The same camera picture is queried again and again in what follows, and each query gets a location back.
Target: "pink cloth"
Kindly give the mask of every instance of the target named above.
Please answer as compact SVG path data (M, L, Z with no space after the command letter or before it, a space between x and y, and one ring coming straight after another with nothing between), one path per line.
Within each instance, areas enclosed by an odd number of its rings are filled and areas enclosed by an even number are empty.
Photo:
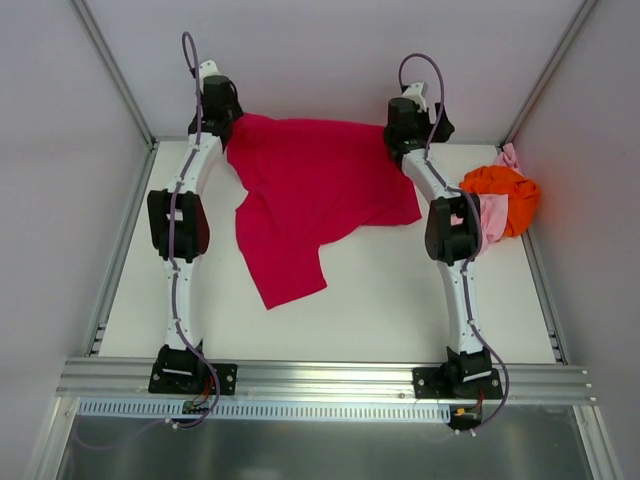
M516 149L513 147L512 143L507 143L502 148L502 152L500 152L500 154L496 157L493 164L502 165L503 167L509 167L510 169L515 170L520 175L522 175L522 170L520 170L520 160L518 159Z
M494 165L509 167L522 175L520 160L513 144L508 143L498 154ZM509 213L509 195L478 195L480 197L480 223L482 225L482 249L485 252L489 245L497 243L504 234Z
M236 238L267 308L327 286L318 249L360 225L420 219L413 183L389 159L382 127L244 115L228 147L247 198Z

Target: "white table surface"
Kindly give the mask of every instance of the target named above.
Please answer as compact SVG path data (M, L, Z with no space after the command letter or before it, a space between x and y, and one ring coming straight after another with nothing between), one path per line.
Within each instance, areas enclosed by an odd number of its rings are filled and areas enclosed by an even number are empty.
M434 145L446 173L493 161L495 147ZM149 189L175 174L186 142L160 144ZM235 239L235 209L246 191L235 171L218 165L203 195L211 228L198 307L208 358L228 360L440 362L448 316L442 280L424 248L423 219L404 227L360 227L320 248L328 287L267 311ZM478 258L478 315L485 336L509 363L554 363L522 245L505 239ZM151 245L146 202L140 211L100 356L154 358L164 343L168 295L162 260Z

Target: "black mounting bracket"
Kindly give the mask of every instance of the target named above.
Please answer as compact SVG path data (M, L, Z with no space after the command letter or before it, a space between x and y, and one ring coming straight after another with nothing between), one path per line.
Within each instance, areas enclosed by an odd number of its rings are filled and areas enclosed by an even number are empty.
M226 147L233 133L233 122L244 115L235 84L224 75L205 77L201 99L201 130L220 137L222 146ZM197 122L196 115L189 125L189 135L196 133Z
M220 395L235 395L238 365L235 363L212 365L220 380ZM164 345L153 364L148 391L172 395L198 395L204 391L210 376L209 369L193 353L188 350L172 350ZM215 393L214 384L211 394L215 395Z
M503 396L500 374L495 368L486 377L452 384L445 377L442 366L417 367L413 369L411 383L416 398L420 400L477 400L480 389L485 400L500 400Z
M436 103L436 114L442 108L442 118L433 135L433 142L444 143L449 140L455 127L447 117L447 110ZM405 154L424 148L434 125L429 120L429 109L424 112L413 100L396 97L389 100L387 106L387 125L384 128L384 143L389 156L402 170L402 158Z

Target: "electrical wire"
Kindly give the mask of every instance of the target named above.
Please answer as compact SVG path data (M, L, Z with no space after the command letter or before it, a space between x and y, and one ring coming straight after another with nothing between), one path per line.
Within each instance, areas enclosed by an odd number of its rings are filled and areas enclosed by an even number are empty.
M189 59L189 54L187 52L187 41L189 42L189 45L191 47L191 56L193 57L193 64L191 63L191 60ZM216 405L218 404L218 401L220 400L220 379L218 378L218 374L216 373L216 369L213 367L213 365L211 365L211 363L205 358L205 356L198 349L196 349L193 345L191 345L187 337L184 335L184 332L182 331L182 326L180 325L180 322L182 320L178 312L177 296L178 296L178 278L180 275L180 268L178 266L178 262L176 262L174 258L176 203L177 203L178 194L180 193L180 189L182 188L182 185L183 185L184 177L186 177L187 172L189 171L189 167L193 162L193 159L195 158L196 154L200 150L200 137L202 135L202 95L200 92L200 71L199 71L199 63L198 63L198 51L196 50L196 44L193 40L193 36L189 32L184 32L182 34L182 53L184 53L184 58L185 58L185 61L187 62L187 67L189 68L190 71L194 72L193 76L196 84L196 138L195 138L195 145L191 150L191 153L189 154L189 158L187 159L187 162L185 163L182 171L180 172L180 178L176 182L173 194L171 195L171 203L169 206L169 255L168 257L169 257L169 262L171 262L171 265L173 267L173 279L171 282L171 310L173 313L173 318L176 320L175 327L176 327L178 336L180 337L184 345L187 347L187 349L191 353L193 353L198 358L198 360L200 360L207 367L207 369L211 373L211 377L213 377L215 388L216 388L216 397L214 401L211 402L211 405L209 406L209 408L205 410L202 413L202 415L200 415L200 417L188 423L174 423L174 427L177 426L178 428L184 429L184 428L193 428L195 426L200 425L205 420L205 418L207 418L207 416L211 414L211 412L213 412Z
M509 378L509 369L507 368L507 365L504 363L502 358L500 358L500 356L496 353L496 351L489 345L489 343L484 339L484 337L476 327L475 319L473 318L473 309L471 308L471 294L469 292L469 280L467 278L467 268L469 266L469 263L475 261L476 257L480 253L480 250L482 249L482 224L480 223L480 214L478 212L475 202L473 201L473 198L471 198L471 195L469 195L468 192L460 188L455 188L447 185L447 182L444 180L444 178L442 178L442 176L438 173L438 170L436 170L436 168L433 166L433 164L429 160L429 148L431 147L431 141L433 140L433 136L435 135L435 132L438 128L438 125L440 124L440 120L442 119L442 115L444 113L444 79L442 78L442 71L440 70L440 67L438 67L438 64L431 57L423 53L412 53L410 55L407 55L404 58L404 60L402 60L402 62L400 63L400 68L398 69L398 82L400 83L400 88L405 87L405 84L402 81L402 70L405 64L407 63L407 61L409 61L412 58L421 58L423 60L426 60L429 64L431 64L431 66L436 72L436 75L438 76L438 83L440 84L440 109L437 112L436 121L433 124L433 127L431 128L431 132L429 132L429 136L427 137L427 141L425 144L425 149L424 149L425 165L431 171L431 173L433 173L433 175L436 177L436 179L444 189L446 189L449 192L459 193L460 195L464 196L467 203L469 204L469 209L473 214L473 219L476 222L476 226L478 229L478 245L476 247L476 250L472 253L472 255L469 258L467 258L464 261L464 263L462 264L462 268L460 269L460 273L462 274L462 285L464 289L465 307L467 310L467 324L471 328L471 331L476 336L480 344L484 348L486 348L487 351L491 355L493 355L493 357L496 359L496 361L500 365L500 368L502 369L502 373L504 374L504 394L502 396L502 400L498 404L498 407L496 408L496 410L494 410L494 412L491 414L491 416L489 416L489 418L487 418L484 422L482 422L479 425L479 426L482 426L482 425L486 425L487 423L489 423L489 421L493 420L496 417L496 415L502 410L504 405L507 403L507 398L509 397L509 388L511 384L510 378Z

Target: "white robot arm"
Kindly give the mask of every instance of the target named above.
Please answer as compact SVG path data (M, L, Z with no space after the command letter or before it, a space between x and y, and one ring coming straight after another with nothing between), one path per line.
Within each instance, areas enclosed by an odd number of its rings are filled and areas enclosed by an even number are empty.
M243 112L233 82L213 61L199 66L199 77L199 111L189 126L187 152L166 188L147 196L151 238L164 261L169 294L165 343L149 384L152 393L199 393L209 375L187 347L202 352L195 280L209 246L209 225L200 195L212 168L226 160L233 122Z
M479 199L459 190L441 173L439 161L425 156L426 138L432 128L435 141L447 141L454 131L443 110L438 125L431 125L423 97L423 83L409 85L388 105L384 140L391 159L429 201L425 247L438 263L449 312L448 361L440 376L457 393L461 386L477 386L493 374L491 355L477 334L482 331L475 295L475 253L479 242ZM436 110L443 108L436 104Z

